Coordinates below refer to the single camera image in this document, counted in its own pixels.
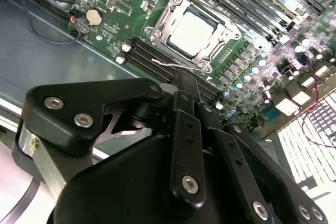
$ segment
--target metal bracket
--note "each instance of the metal bracket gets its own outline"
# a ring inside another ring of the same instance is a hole
[[[31,133],[22,125],[18,146],[36,164],[53,197],[58,198],[67,181],[93,165],[92,154],[73,157],[58,151],[47,141]]]

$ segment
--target green circuit board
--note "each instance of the green circuit board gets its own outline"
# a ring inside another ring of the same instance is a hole
[[[334,0],[203,1],[235,24],[241,32],[241,38],[228,41],[220,49],[211,61],[211,72],[190,72],[222,93],[229,91],[229,97],[219,98],[223,108],[218,110],[218,114],[221,118],[235,121],[250,130],[255,127],[253,120],[272,120],[279,113],[272,103],[264,102],[264,80],[271,83],[269,92],[272,94],[292,81],[298,82],[302,75],[309,72],[307,66],[297,62],[297,54],[291,46],[298,36],[306,36],[310,40],[310,46],[319,51],[334,50]],[[121,47],[125,39],[129,38],[139,39],[141,43],[153,48],[154,52],[166,57],[169,62],[187,66],[170,51],[153,45],[150,36],[145,32],[147,27],[156,25],[169,2],[170,0],[76,0],[75,8],[81,12],[96,8],[103,15],[103,22],[99,26],[90,26],[85,17],[78,19],[77,24],[81,32],[86,34],[85,40],[112,59],[121,56]],[[281,27],[279,24],[282,23],[287,25]],[[281,36],[287,36],[288,40],[282,42]],[[244,65],[237,67],[235,60],[241,59],[244,52],[248,53],[249,59],[244,61]],[[261,58],[267,64],[259,67],[258,73],[254,73],[251,68],[257,66]],[[294,80],[289,80],[288,76],[279,71],[278,66],[284,59],[300,70]],[[140,60],[140,56],[133,57],[130,61],[126,60],[124,66],[139,77],[151,78],[157,82],[169,78],[163,76],[167,70],[160,69],[150,59],[143,62]],[[331,64],[324,64],[332,70]],[[244,81],[244,74],[249,74],[251,80]],[[242,82],[243,87],[237,88],[237,82]],[[207,102],[215,105],[216,98],[211,100],[211,94],[205,96],[209,100]],[[272,119],[268,117],[270,111],[273,111]]]

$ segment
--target gray metal surface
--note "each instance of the gray metal surface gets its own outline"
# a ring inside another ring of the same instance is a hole
[[[22,198],[18,201],[15,207],[6,215],[6,217],[2,221],[0,221],[0,224],[14,224],[33,201],[39,186],[40,181],[32,178],[32,181],[25,194],[23,194]]]
[[[66,25],[27,1],[38,18],[38,31],[54,40],[69,39],[56,27]],[[23,10],[0,0],[0,97],[22,107],[26,92],[35,86],[54,83],[85,82],[134,78],[88,45],[48,44],[32,33]]]

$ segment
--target blue component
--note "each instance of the blue component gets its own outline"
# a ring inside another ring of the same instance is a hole
[[[224,96],[226,98],[229,98],[230,97],[230,90],[228,90],[228,89],[224,90]]]
[[[281,112],[272,105],[267,106],[261,113],[269,123],[273,122],[281,114]]]

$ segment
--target chip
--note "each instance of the chip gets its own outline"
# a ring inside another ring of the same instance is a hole
[[[209,45],[214,28],[207,22],[186,12],[170,36],[170,43],[191,56],[196,56],[201,49]]]

